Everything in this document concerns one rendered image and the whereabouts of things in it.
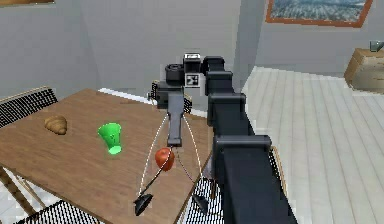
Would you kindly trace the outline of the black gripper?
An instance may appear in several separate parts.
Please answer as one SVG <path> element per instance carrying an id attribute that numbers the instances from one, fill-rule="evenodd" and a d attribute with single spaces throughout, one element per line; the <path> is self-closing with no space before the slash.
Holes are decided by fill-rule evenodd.
<path id="1" fill-rule="evenodd" d="M 156 91 L 156 100 L 158 109 L 166 109 L 168 116 L 165 116 L 156 131 L 154 139 L 149 148 L 147 158 L 145 161 L 145 166 L 141 176 L 140 187 L 137 193 L 137 199 L 134 201 L 134 212 L 136 216 L 140 216 L 149 203 L 151 202 L 153 196 L 151 194 L 146 194 L 148 188 L 154 183 L 157 177 L 162 172 L 163 166 L 159 168 L 159 171 L 155 177 L 150 181 L 149 184 L 144 185 L 145 176 L 148 170 L 148 165 L 150 162 L 150 157 L 153 151 L 154 146 L 156 145 L 157 139 L 161 133 L 161 130 L 167 120 L 169 119 L 169 129 L 168 129 L 168 147 L 181 147 L 182 138 L 181 138 L 181 119 L 186 123 L 187 129 L 190 133 L 192 143 L 195 149 L 196 159 L 199 168 L 199 177 L 197 182 L 203 179 L 201 160 L 199 152 L 197 149 L 196 141 L 192 132 L 192 129 L 189 125 L 189 122 L 184 113 L 184 68 L 182 64 L 168 64 L 165 67 L 165 80 L 160 81 L 158 84 L 158 89 Z M 203 195 L 203 190 L 196 186 L 198 190 L 197 193 L 192 195 L 192 200 L 196 203 L 199 210 L 203 214 L 208 213 L 208 200 Z"/>

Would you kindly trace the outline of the red apple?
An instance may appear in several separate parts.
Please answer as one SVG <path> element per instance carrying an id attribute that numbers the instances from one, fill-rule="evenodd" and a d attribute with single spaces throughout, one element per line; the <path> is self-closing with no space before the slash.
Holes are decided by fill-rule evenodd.
<path id="1" fill-rule="evenodd" d="M 155 153 L 155 161 L 164 172 L 169 171 L 175 160 L 175 155 L 170 148 L 161 148 Z"/>

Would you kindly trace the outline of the green plastic cup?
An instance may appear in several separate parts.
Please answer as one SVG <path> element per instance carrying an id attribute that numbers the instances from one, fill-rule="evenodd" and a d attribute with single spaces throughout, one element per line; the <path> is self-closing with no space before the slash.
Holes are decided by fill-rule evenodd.
<path id="1" fill-rule="evenodd" d="M 107 123 L 98 128 L 98 135 L 105 142 L 108 153 L 111 155 L 119 154 L 122 151 L 120 134 L 121 125 L 118 123 Z"/>

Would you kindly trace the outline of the brown wooden table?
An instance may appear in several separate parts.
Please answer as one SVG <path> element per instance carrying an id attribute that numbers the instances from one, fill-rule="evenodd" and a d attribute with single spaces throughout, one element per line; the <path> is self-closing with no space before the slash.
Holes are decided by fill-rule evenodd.
<path id="1" fill-rule="evenodd" d="M 45 119 L 56 115 L 67 120 L 65 135 L 44 126 Z M 146 194 L 153 198 L 145 211 L 140 216 L 134 212 L 147 154 L 164 116 L 148 104 L 85 89 L 1 128 L 0 165 L 105 224 L 175 224 L 199 173 L 185 122 L 180 161 L 148 188 Z M 210 152 L 212 130 L 202 117 L 190 115 L 187 120 L 203 166 Z M 107 123 L 121 125 L 119 154 L 109 154 L 98 135 L 98 128 Z M 153 155 L 166 145 L 167 135 L 165 122 L 144 185 L 157 174 Z"/>

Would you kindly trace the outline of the brown croissant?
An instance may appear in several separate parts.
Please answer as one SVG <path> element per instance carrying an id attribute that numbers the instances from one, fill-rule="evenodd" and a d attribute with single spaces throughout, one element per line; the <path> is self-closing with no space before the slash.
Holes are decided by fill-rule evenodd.
<path id="1" fill-rule="evenodd" d="M 67 132 L 67 120 L 61 115 L 51 116 L 45 119 L 44 126 L 47 130 L 57 135 L 65 135 Z"/>

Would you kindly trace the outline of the black mesh wooden chair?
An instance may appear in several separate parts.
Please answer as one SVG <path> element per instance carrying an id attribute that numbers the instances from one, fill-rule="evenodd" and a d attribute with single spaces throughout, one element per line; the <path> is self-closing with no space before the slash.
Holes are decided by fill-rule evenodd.
<path id="1" fill-rule="evenodd" d="M 101 222 L 87 212 L 60 200 L 14 224 L 101 224 Z"/>
<path id="2" fill-rule="evenodd" d="M 0 128 L 57 102 L 54 90 L 48 86 L 41 86 L 0 99 Z"/>

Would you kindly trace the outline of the light wooden cabinet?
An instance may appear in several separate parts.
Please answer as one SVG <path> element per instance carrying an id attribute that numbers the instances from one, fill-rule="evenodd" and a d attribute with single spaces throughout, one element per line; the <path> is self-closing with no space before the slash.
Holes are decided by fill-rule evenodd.
<path id="1" fill-rule="evenodd" d="M 355 48 L 344 79 L 354 90 L 384 94 L 384 50 Z"/>

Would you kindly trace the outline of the grey object on cabinet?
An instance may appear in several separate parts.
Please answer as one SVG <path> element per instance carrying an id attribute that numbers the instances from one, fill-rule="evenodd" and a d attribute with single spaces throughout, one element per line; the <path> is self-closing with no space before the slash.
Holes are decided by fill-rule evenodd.
<path id="1" fill-rule="evenodd" d="M 384 41 L 371 40 L 369 42 L 369 50 L 371 52 L 378 52 L 384 47 Z"/>

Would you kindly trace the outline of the orange framed wall picture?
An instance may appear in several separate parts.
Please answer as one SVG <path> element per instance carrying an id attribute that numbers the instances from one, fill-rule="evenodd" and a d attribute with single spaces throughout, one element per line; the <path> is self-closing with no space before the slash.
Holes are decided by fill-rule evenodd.
<path id="1" fill-rule="evenodd" d="M 361 28 L 373 0 L 268 0 L 267 23 Z"/>

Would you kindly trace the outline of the brown framed wall picture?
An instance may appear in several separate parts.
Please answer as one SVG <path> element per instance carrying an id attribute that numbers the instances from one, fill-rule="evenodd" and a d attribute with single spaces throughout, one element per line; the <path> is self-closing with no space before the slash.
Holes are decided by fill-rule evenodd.
<path id="1" fill-rule="evenodd" d="M 23 4 L 43 4 L 54 3 L 55 0 L 0 0 L 0 6 L 5 5 L 23 5 Z"/>

